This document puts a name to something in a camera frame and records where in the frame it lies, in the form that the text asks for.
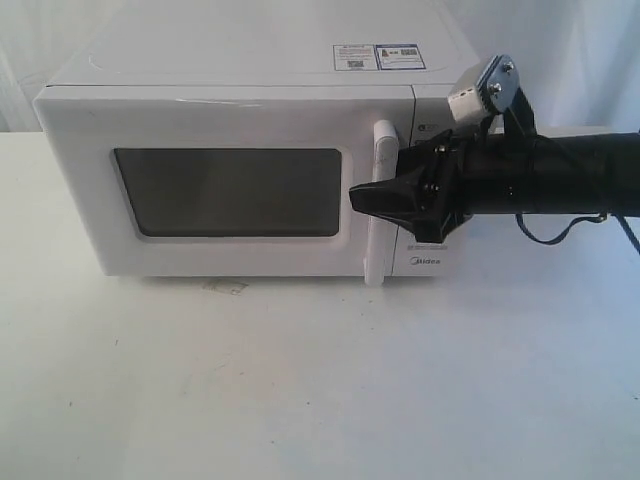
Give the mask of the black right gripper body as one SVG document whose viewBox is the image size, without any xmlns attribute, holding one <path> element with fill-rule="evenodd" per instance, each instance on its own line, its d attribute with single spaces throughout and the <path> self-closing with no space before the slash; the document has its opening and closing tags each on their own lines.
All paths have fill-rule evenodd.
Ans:
<svg viewBox="0 0 640 480">
<path fill-rule="evenodd" d="M 416 238 L 411 233 L 416 242 L 442 244 L 471 218 L 461 206 L 460 188 L 466 149 L 476 139 L 474 131 L 447 130 L 399 151 L 395 178 L 421 173 L 422 204 L 435 220 L 435 237 Z"/>
</svg>

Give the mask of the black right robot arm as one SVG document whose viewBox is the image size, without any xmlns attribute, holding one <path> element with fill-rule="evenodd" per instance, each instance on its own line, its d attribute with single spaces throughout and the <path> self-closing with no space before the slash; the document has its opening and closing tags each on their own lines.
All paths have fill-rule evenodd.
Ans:
<svg viewBox="0 0 640 480">
<path fill-rule="evenodd" d="M 441 244 L 474 215 L 639 215 L 636 133 L 483 139 L 445 131 L 400 150 L 394 178 L 354 186 L 352 208 Z"/>
</svg>

